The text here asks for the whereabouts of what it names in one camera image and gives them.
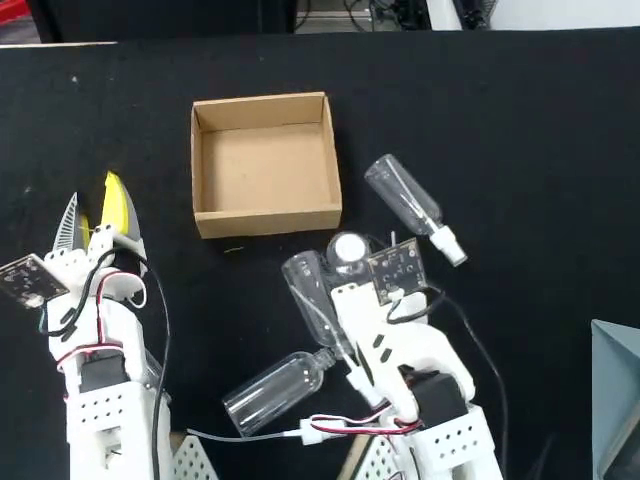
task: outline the robotic arm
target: robotic arm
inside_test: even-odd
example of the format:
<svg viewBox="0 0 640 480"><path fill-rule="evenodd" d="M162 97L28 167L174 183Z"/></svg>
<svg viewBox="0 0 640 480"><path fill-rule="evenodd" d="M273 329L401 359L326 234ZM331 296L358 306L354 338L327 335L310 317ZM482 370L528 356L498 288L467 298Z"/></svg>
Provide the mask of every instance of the robotic arm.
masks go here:
<svg viewBox="0 0 640 480"><path fill-rule="evenodd" d="M66 386L71 480L169 480L174 471L183 478L186 465L174 464L170 448L162 368L134 313L147 299L144 242L120 179L109 173L105 185L102 220L91 236L74 194L52 250L44 260L31 254L1 267L0 287L41 309L38 330ZM200 475L216 479L198 440L188 439L191 448L182 450L197 447Z"/></svg>

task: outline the clear plastic bottle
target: clear plastic bottle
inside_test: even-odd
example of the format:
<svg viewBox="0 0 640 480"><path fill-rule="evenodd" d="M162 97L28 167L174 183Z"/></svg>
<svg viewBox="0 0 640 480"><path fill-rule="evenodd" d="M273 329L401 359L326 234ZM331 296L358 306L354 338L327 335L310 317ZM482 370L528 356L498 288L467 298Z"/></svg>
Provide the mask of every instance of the clear plastic bottle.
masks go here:
<svg viewBox="0 0 640 480"><path fill-rule="evenodd" d="M342 357L352 349L336 318L321 261L315 250L301 252L282 265L282 273L313 338Z"/></svg>
<svg viewBox="0 0 640 480"><path fill-rule="evenodd" d="M416 235L427 235L453 266L467 260L451 229L442 223L442 210L391 154L383 155L364 178Z"/></svg>
<svg viewBox="0 0 640 480"><path fill-rule="evenodd" d="M331 350L295 352L227 395L222 402L242 436L253 435L316 392L335 364Z"/></svg>

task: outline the perforated bracket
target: perforated bracket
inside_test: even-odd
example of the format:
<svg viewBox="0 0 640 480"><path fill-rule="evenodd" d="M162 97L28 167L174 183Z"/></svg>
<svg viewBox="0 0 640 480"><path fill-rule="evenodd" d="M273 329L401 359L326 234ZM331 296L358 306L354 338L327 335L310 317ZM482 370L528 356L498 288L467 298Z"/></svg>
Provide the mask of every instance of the perforated bracket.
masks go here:
<svg viewBox="0 0 640 480"><path fill-rule="evenodd" d="M450 470L493 454L495 445L482 408L411 436L420 463L429 473Z"/></svg>
<svg viewBox="0 0 640 480"><path fill-rule="evenodd" d="M373 437L362 457L354 480L387 480L398 473L395 452L389 441L380 436Z"/></svg>
<svg viewBox="0 0 640 480"><path fill-rule="evenodd" d="M175 480L218 480L198 437L187 435L173 456Z"/></svg>

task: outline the black cable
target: black cable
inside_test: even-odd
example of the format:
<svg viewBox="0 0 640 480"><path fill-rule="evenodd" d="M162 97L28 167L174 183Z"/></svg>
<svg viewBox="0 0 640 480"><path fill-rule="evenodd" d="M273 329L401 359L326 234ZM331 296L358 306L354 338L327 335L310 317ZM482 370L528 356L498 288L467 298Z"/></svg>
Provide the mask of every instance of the black cable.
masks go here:
<svg viewBox="0 0 640 480"><path fill-rule="evenodd" d="M347 11L347 14L349 15L349 20L351 20L351 23L353 23L353 26L356 27L356 30L358 30L359 32L366 32L367 30L362 28L362 26L353 17L353 11L352 11L353 7L355 7L356 3L358 3L359 1L360 0L353 0L351 4L347 4L347 0L342 0L342 4L344 5L344 9Z"/></svg>
<svg viewBox="0 0 640 480"><path fill-rule="evenodd" d="M435 300L433 300L429 305L427 305L426 308L424 308L424 309L422 309L422 310L420 310L420 311L418 311L416 313L412 313L411 315L405 315L404 317L398 317L398 318L391 318L391 314L400 305L400 302L396 302L391 306L391 308L389 309L389 312L387 313L387 323L389 325L399 325L401 323L413 322L414 320L417 320L420 317L424 317L425 315L429 315L436 308L438 308L438 306L445 300L445 297L446 296L445 296L444 292L442 292L435 298Z"/></svg>
<svg viewBox="0 0 640 480"><path fill-rule="evenodd" d="M465 313L464 309L455 300L453 300L451 297L446 295L443 289L435 286L431 281L427 281L427 284L428 284L428 288L429 289L435 291L439 295L438 298L436 298L436 300L431 305L427 306L427 308L425 308L424 310L416 312L415 314L407 315L405 317L390 319L389 317L390 317L391 313L400 304L400 302L397 302L391 307L391 309L389 310L389 313L387 314L387 323L389 323L391 325L397 325L397 324L400 324L400 323L411 322L411 321L416 320L416 319L418 319L418 318L420 318L420 317L422 317L424 315L427 315L427 314L431 313L441 303L447 303L457 313L458 317L460 317L460 319L462 320L462 323L464 324L464 327L467 329L467 332L469 333L469 336L471 337L473 342L476 344L476 347L478 348L478 350L480 350L480 353L482 354L482 356L484 357L486 362L489 364L489 367L491 368L491 371L493 372L493 375L496 378L496 383L498 384L500 403L501 403L501 407L502 407L502 434L501 434L501 441L500 441L500 450L501 450L500 451L500 469L502 470L502 477L506 480L506 478L507 478L507 453L508 453L508 444L509 444L509 402L507 400L507 389L506 389L506 387L504 385L504 380L502 379L502 375L500 375L500 372L498 371L498 367L496 367L496 364L493 362L493 359L491 358L491 355L489 355L489 352L487 351L487 349L485 348L485 346L480 341L480 339L478 338L478 336L474 332L473 328L471 327L471 323L469 322L469 317L467 317L467 314Z"/></svg>
<svg viewBox="0 0 640 480"><path fill-rule="evenodd" d="M164 391L164 385L167 379L167 364L169 363L169 351L171 347L171 322L169 320L169 309L167 308L167 299L164 296L164 289L162 288L162 282L160 277L153 271L151 265L146 258L138 255L136 252L130 251L130 253L145 267L147 267L147 273L153 277L158 286L158 293L162 300L162 308L164 310L166 339L164 344L164 355L162 359L162 370L160 372L160 381L156 390L156 396L153 402L153 417L151 420L151 460L153 463L153 478L154 480L160 480L160 462L158 460L158 421L160 418L160 404L162 400L162 392Z"/></svg>
<svg viewBox="0 0 640 480"><path fill-rule="evenodd" d="M502 405L500 469L502 470L502 477L506 480L507 452L508 452L508 442L509 442L509 403L507 401L507 389L505 388L504 380L502 379L502 376L498 371L498 367L496 367L495 363L493 362L491 355L489 355L489 352L487 351L485 346L482 344L482 342L480 341L476 333L473 331L473 328L471 328L471 323L469 322L469 318L467 317L467 314L462 309L462 307L451 297L449 297L448 295L444 295L444 292L442 292L442 290L437 289L436 287L430 287L430 288L432 288L433 290L439 291L439 293L441 294L442 300L445 303L447 303L451 308L453 308L453 310L458 314L458 316L462 320L462 323L467 329L467 333L469 333L469 336L471 337L473 342L476 344L476 347L478 347L478 350L480 350L480 353L482 354L486 362L489 364L489 367L491 368L491 371L493 372L493 375L496 378L496 383L498 384L498 393L500 395L500 403Z"/></svg>
<svg viewBox="0 0 640 480"><path fill-rule="evenodd" d="M47 337L62 337L63 342L68 340L69 337L71 337L71 335L73 334L73 332L75 332L76 322L80 318L80 315L82 314L82 310L84 309L84 306L87 303L87 299L89 298L89 291L91 290L91 283L93 282L93 277L95 277L98 270L100 270L102 262L104 262L107 259L107 257L109 257L110 255L113 255L114 253L120 252L122 250L128 250L128 249L124 247L114 247L110 250L107 250L102 255L100 255L100 257L96 261L96 266L93 267L93 269L89 272L89 275L87 275L87 279L85 280L84 286L82 287L82 292L80 294L80 300L78 301L78 305L75 308L70 308L67 311L67 313L65 313L64 317L62 317L61 322L64 324L62 328L58 330L51 330L51 331L45 330L44 328L42 328L43 322L41 322L40 326L38 327L38 332Z"/></svg>
<svg viewBox="0 0 640 480"><path fill-rule="evenodd" d="M307 19L309 18L309 15L311 14L311 10L313 9L312 5L311 5L311 0L307 0L307 11L304 12L304 17L302 17L300 19L300 21L298 23L296 23L296 26L294 27L293 31L295 32L296 30L298 30L302 25L305 24L305 22L307 21Z"/></svg>
<svg viewBox="0 0 640 480"><path fill-rule="evenodd" d="M376 17L375 17L375 8L374 8L374 0L369 0L369 16L371 17L371 31L376 31Z"/></svg>
<svg viewBox="0 0 640 480"><path fill-rule="evenodd" d="M555 437L556 435L554 433L547 438L547 441L542 448L542 453L540 453L540 457L533 464L531 470L529 470L529 473L527 473L525 480L542 480L542 472L544 471L544 467L547 462L547 458L549 457L549 452L551 451L551 446L553 445Z"/></svg>

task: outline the white bottle cap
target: white bottle cap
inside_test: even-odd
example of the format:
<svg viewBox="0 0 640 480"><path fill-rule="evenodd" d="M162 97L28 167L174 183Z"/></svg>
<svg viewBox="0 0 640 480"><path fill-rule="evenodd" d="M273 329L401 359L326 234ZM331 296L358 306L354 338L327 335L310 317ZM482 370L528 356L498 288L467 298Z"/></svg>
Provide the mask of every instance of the white bottle cap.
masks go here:
<svg viewBox="0 0 640 480"><path fill-rule="evenodd" d="M431 243L444 253L454 267L457 267L467 259L467 254L460 247L456 236L446 225L436 230L430 237Z"/></svg>

